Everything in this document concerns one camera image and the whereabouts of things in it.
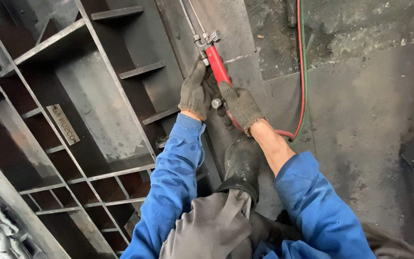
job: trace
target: black rubber boot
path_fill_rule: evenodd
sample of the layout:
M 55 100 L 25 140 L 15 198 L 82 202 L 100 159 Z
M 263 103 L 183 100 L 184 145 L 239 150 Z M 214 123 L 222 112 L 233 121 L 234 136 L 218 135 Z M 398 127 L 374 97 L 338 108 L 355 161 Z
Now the black rubber boot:
M 227 192 L 238 189 L 247 192 L 252 197 L 252 209 L 258 203 L 258 174 L 260 162 L 265 158 L 255 139 L 241 134 L 233 139 L 224 154 L 224 181 L 215 191 Z

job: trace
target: worker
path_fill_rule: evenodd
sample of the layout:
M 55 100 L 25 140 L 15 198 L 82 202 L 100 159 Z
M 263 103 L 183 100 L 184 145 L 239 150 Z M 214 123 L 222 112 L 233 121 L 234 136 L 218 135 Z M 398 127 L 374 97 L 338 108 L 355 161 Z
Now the worker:
M 295 154 L 276 134 L 251 93 L 218 85 L 244 133 L 225 151 L 225 176 L 210 196 L 197 198 L 196 171 L 204 160 L 201 134 L 211 106 L 204 62 L 181 87 L 181 109 L 156 159 L 141 219 L 121 258 L 375 258 L 354 212 L 337 196 L 310 152 Z M 260 162 L 266 159 L 289 225 L 254 211 Z

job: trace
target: metal label plate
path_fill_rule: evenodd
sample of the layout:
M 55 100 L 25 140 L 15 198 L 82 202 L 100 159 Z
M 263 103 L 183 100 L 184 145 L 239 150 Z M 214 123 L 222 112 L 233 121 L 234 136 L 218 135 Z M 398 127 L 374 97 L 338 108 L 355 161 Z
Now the metal label plate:
M 66 118 L 65 113 L 63 112 L 60 105 L 55 104 L 48 106 L 46 108 L 49 110 L 49 113 L 51 114 L 52 118 L 54 119 L 55 123 L 62 132 L 68 144 L 71 146 L 72 144 L 78 142 L 80 139 L 73 127 L 71 126 L 71 124 L 69 123 L 69 120 Z

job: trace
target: gray knit glove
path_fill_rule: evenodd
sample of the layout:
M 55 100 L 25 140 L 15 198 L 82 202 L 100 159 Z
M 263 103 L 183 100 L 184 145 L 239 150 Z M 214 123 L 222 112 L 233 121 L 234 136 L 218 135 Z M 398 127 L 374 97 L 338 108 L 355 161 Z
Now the gray knit glove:
M 231 115 L 244 132 L 250 135 L 250 126 L 265 117 L 252 94 L 247 89 L 231 87 L 226 81 L 221 81 L 218 87 Z
M 210 110 L 212 98 L 201 86 L 206 73 L 206 66 L 199 61 L 191 68 L 188 77 L 181 85 L 181 98 L 178 107 L 182 111 L 189 111 L 205 121 L 207 112 Z

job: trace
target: blue sleeve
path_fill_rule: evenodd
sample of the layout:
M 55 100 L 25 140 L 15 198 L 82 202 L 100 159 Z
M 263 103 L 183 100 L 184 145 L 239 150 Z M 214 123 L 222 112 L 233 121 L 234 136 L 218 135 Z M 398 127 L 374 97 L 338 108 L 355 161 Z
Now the blue sleeve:
M 308 245 L 331 258 L 375 258 L 359 220 L 319 172 L 310 152 L 284 164 L 275 188 Z
M 196 171 L 204 161 L 200 139 L 204 129 L 202 122 L 178 114 L 164 151 L 156 158 L 141 219 L 121 258 L 159 258 L 175 221 L 190 211 L 191 201 L 197 196 Z

